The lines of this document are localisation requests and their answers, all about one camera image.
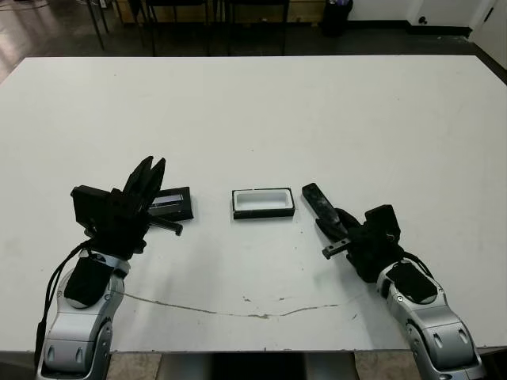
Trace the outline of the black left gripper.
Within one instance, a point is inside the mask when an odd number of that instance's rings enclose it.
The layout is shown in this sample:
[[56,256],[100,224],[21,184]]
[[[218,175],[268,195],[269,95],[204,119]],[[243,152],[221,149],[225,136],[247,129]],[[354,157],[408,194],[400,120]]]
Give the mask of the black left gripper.
[[183,226],[149,210],[162,186],[166,168],[165,158],[156,164],[154,157],[144,158],[129,175],[123,191],[114,188],[105,197],[99,215],[90,219],[89,247],[105,255],[130,260],[142,253],[145,235],[151,226],[161,227],[181,235]]

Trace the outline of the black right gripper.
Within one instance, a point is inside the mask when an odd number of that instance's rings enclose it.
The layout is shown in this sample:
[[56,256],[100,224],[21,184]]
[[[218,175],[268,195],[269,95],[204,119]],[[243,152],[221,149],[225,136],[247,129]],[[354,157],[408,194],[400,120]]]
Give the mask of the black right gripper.
[[339,224],[317,218],[318,228],[330,240],[322,250],[323,256],[331,257],[346,252],[345,257],[356,269],[365,283],[375,283],[382,270],[400,261],[403,249],[398,244],[401,230],[383,228],[361,223],[346,210],[336,208]]

